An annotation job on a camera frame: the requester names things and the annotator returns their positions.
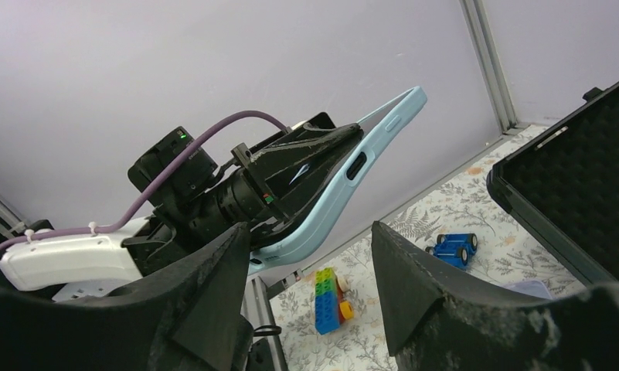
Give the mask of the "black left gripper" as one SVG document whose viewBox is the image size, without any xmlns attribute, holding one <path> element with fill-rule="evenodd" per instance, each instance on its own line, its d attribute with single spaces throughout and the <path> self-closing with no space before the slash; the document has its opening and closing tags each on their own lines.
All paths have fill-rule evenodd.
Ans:
<svg viewBox="0 0 619 371">
<path fill-rule="evenodd" d="M 245 223 L 254 246 L 281 241 L 305 221 L 343 163 L 305 163 L 283 184 L 284 174 L 304 160 L 351 147 L 363 135 L 359 124 L 336 126 L 328 113 L 320 112 L 252 148 L 237 145 L 231 161 L 220 168 L 224 172 L 234 165 L 236 170 L 190 202 L 188 234 L 211 241 Z"/>
</svg>

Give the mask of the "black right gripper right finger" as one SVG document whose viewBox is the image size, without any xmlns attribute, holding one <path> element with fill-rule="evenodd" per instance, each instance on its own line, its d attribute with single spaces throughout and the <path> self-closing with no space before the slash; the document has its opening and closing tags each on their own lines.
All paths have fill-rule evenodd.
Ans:
<svg viewBox="0 0 619 371">
<path fill-rule="evenodd" d="M 546 300 L 483 281 L 372 225 L 389 354 L 401 370 L 619 370 L 619 282 Z"/>
</svg>

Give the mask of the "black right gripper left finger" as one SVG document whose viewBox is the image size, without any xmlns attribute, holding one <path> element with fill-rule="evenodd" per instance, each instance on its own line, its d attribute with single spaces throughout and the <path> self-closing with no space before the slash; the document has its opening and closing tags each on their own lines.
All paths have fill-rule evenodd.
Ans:
<svg viewBox="0 0 619 371">
<path fill-rule="evenodd" d="M 250 231 L 97 298 L 61 303 L 0 288 L 0 370 L 243 370 Z"/>
</svg>

